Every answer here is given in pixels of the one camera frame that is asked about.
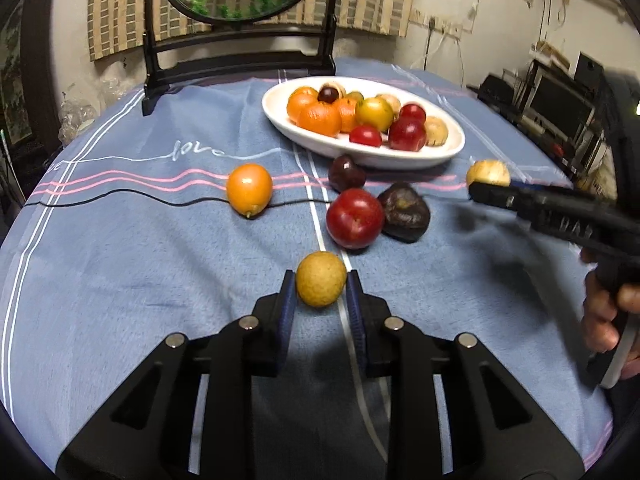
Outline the person's right hand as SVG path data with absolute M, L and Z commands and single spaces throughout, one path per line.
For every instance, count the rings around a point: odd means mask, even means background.
M 613 326 L 619 313 L 639 313 L 639 287 L 626 284 L 613 299 L 597 278 L 595 270 L 585 278 L 586 298 L 582 304 L 582 331 L 587 347 L 597 353 L 613 350 L 620 335 Z

